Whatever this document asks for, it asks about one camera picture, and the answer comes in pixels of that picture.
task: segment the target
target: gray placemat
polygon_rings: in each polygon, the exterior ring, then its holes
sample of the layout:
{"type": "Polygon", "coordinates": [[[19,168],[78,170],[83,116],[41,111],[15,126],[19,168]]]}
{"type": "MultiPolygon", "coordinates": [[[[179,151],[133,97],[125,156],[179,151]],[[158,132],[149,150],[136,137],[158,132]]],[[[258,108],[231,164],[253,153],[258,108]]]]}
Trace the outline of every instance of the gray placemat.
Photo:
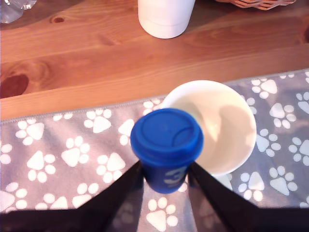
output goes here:
{"type": "MultiPolygon", "coordinates": [[[[225,185],[260,207],[309,207],[309,71],[227,83],[254,113],[257,141],[225,185]]],[[[130,131],[163,97],[1,122],[0,210],[76,208],[107,188],[137,158],[130,131]]],[[[187,180],[163,195],[144,187],[138,231],[197,231],[187,180]]],[[[124,231],[133,205],[113,222],[124,231]]],[[[216,217],[201,214],[205,228],[216,217]]]]}

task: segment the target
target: wooden table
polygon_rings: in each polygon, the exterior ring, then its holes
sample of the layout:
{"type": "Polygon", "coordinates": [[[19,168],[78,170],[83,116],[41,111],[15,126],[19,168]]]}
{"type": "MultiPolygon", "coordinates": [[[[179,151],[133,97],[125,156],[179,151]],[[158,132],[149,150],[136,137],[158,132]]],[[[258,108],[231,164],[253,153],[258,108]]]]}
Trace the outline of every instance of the wooden table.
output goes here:
{"type": "Polygon", "coordinates": [[[170,40],[141,28],[136,0],[38,0],[1,26],[1,119],[309,68],[308,28],[307,0],[266,12],[197,0],[170,40]]]}

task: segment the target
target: blue cup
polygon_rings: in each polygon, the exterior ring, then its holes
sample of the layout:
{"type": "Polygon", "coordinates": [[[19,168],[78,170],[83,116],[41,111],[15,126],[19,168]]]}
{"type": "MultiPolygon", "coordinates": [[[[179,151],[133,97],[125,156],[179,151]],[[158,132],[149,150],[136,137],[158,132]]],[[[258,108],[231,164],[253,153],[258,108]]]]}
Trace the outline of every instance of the blue cup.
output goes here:
{"type": "Polygon", "coordinates": [[[161,109],[140,118],[131,132],[131,146],[146,181],[160,193],[172,193],[184,182],[189,165],[203,148],[195,119],[178,109],[161,109]]]}

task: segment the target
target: white paw print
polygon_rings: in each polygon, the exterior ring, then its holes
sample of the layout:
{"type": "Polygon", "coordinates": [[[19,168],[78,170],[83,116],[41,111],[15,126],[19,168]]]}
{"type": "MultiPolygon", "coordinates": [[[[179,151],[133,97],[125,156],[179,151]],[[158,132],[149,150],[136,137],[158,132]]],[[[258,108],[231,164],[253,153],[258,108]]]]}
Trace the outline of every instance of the white paw print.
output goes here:
{"type": "Polygon", "coordinates": [[[129,202],[124,203],[118,210],[112,225],[116,229],[126,226],[126,224],[133,223],[133,205],[129,202]]]}
{"type": "Polygon", "coordinates": [[[178,192],[186,192],[187,189],[188,189],[188,175],[186,175],[183,184],[178,189],[178,192]]]}
{"type": "Polygon", "coordinates": [[[260,98],[266,99],[269,94],[277,93],[277,85],[274,80],[267,80],[266,78],[260,80],[252,80],[252,91],[254,93],[260,93],[260,98]]]}
{"type": "Polygon", "coordinates": [[[84,126],[92,128],[93,133],[101,133],[112,125],[107,119],[112,116],[112,112],[109,109],[88,111],[86,115],[88,119],[84,121],[84,126]]]}
{"type": "Polygon", "coordinates": [[[18,187],[18,183],[12,182],[5,187],[5,191],[0,191],[0,212],[5,211],[8,213],[16,209],[25,209],[27,207],[27,202],[23,198],[26,197],[28,192],[26,189],[18,189],[18,187]]]}
{"type": "Polygon", "coordinates": [[[26,121],[20,121],[17,123],[19,131],[15,136],[19,139],[24,139],[23,144],[29,146],[33,143],[33,140],[40,140],[44,132],[44,124],[36,123],[35,119],[28,119],[26,121]]]}
{"type": "Polygon", "coordinates": [[[158,231],[164,232],[166,230],[166,224],[169,226],[176,226],[178,224],[177,217],[171,215],[175,213],[176,207],[173,204],[168,205],[165,197],[161,197],[158,202],[151,199],[148,202],[148,209],[152,212],[146,215],[146,219],[158,231]]]}
{"type": "Polygon", "coordinates": [[[51,193],[47,193],[43,196],[44,203],[38,203],[35,206],[36,210],[47,210],[49,209],[67,209],[68,202],[65,197],[59,197],[55,201],[55,196],[51,193]]]}
{"type": "Polygon", "coordinates": [[[215,224],[220,223],[216,212],[206,199],[200,204],[199,215],[203,218],[203,224],[206,228],[211,229],[215,224]]]}
{"type": "Polygon", "coordinates": [[[245,99],[245,97],[243,95],[241,95],[241,97],[246,101],[246,103],[248,104],[248,106],[250,107],[252,113],[255,115],[257,113],[256,108],[253,106],[255,104],[255,100],[254,98],[248,98],[247,100],[245,99]]]}
{"type": "Polygon", "coordinates": [[[309,83],[309,72],[305,72],[306,77],[306,81],[309,83]]]}
{"type": "Polygon", "coordinates": [[[56,168],[52,165],[55,162],[55,156],[52,154],[45,155],[43,152],[37,151],[28,161],[27,167],[31,170],[28,172],[28,179],[34,181],[38,179],[39,182],[45,183],[47,181],[46,173],[53,175],[56,172],[56,168]]]}
{"type": "Polygon", "coordinates": [[[65,113],[64,115],[62,115],[62,114],[54,115],[53,116],[53,120],[54,121],[59,121],[60,119],[62,119],[62,117],[64,119],[70,119],[70,118],[73,117],[73,114],[72,113],[65,113]]]}
{"type": "Polygon", "coordinates": [[[299,162],[303,158],[304,165],[309,166],[309,140],[306,139],[302,143],[299,138],[294,137],[292,142],[293,145],[289,146],[289,151],[295,153],[293,157],[294,161],[299,162]]]}
{"type": "Polygon", "coordinates": [[[266,136],[268,135],[268,130],[267,129],[262,129],[260,131],[260,134],[256,135],[256,145],[257,149],[260,152],[266,152],[266,154],[269,157],[274,157],[275,156],[275,151],[279,151],[281,149],[281,145],[278,143],[275,143],[278,140],[277,135],[275,134],[270,134],[268,136],[268,139],[266,136]]]}
{"type": "Polygon", "coordinates": [[[309,208],[309,196],[306,198],[306,202],[301,202],[299,206],[301,208],[309,208]]]}
{"type": "Polygon", "coordinates": [[[161,101],[159,99],[151,100],[151,101],[145,101],[143,103],[144,107],[146,108],[143,112],[143,115],[149,114],[153,110],[160,109],[160,103],[161,101]]]}
{"type": "Polygon", "coordinates": [[[270,185],[278,192],[284,194],[285,196],[289,196],[290,191],[297,190],[297,184],[292,182],[294,180],[294,174],[285,174],[285,168],[283,166],[279,166],[277,169],[271,168],[269,170],[269,174],[274,179],[270,181],[270,185]]]}
{"type": "Polygon", "coordinates": [[[0,141],[0,162],[2,164],[9,164],[11,162],[11,157],[8,155],[8,153],[12,150],[12,145],[10,144],[4,144],[2,145],[0,141]]]}
{"type": "Polygon", "coordinates": [[[248,173],[243,173],[240,175],[240,179],[243,182],[239,185],[238,191],[244,192],[243,197],[249,200],[252,197],[257,202],[262,201],[263,194],[261,191],[264,190],[264,182],[258,172],[253,172],[251,176],[248,173]]]}
{"type": "Polygon", "coordinates": [[[97,174],[103,176],[105,183],[110,183],[112,180],[117,180],[121,177],[121,169],[126,166],[124,160],[115,152],[111,153],[109,158],[106,155],[101,155],[97,161],[99,164],[97,174]]]}
{"type": "Polygon", "coordinates": [[[75,208],[78,208],[79,206],[83,205],[87,201],[89,201],[92,196],[95,196],[98,192],[98,184],[92,183],[91,185],[88,185],[86,183],[81,183],[77,187],[77,193],[78,196],[73,197],[72,204],[75,208]]]}
{"type": "Polygon", "coordinates": [[[281,127],[281,125],[290,129],[290,122],[295,122],[296,117],[292,114],[294,111],[294,107],[291,105],[286,105],[284,108],[280,103],[276,103],[272,106],[269,111],[270,116],[274,117],[274,124],[276,127],[281,127]]]}
{"type": "Polygon", "coordinates": [[[119,142],[122,146],[128,144],[133,126],[134,126],[134,120],[128,119],[118,128],[118,132],[121,133],[119,142]]]}
{"type": "Polygon", "coordinates": [[[67,139],[66,147],[68,150],[62,152],[61,157],[70,167],[75,167],[78,162],[87,163],[89,161],[87,152],[90,150],[90,145],[83,143],[82,136],[67,139]]]}
{"type": "Polygon", "coordinates": [[[300,93],[296,94],[296,97],[298,100],[300,100],[298,102],[298,106],[299,108],[301,108],[304,112],[306,112],[307,114],[309,114],[309,92],[305,92],[303,95],[301,95],[300,93]]]}
{"type": "Polygon", "coordinates": [[[286,77],[293,78],[295,75],[294,74],[289,74],[289,75],[282,75],[280,76],[281,79],[285,79],[286,77]]]}

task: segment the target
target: blue lid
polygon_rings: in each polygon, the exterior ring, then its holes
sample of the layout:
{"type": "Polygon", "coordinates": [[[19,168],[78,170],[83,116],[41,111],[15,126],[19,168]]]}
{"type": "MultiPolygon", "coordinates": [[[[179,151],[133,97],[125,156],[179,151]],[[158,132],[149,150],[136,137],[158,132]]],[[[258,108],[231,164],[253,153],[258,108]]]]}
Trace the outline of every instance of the blue lid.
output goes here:
{"type": "Polygon", "coordinates": [[[161,109],[140,118],[131,132],[131,146],[150,165],[190,164],[203,147],[203,133],[195,119],[178,109],[161,109]]]}

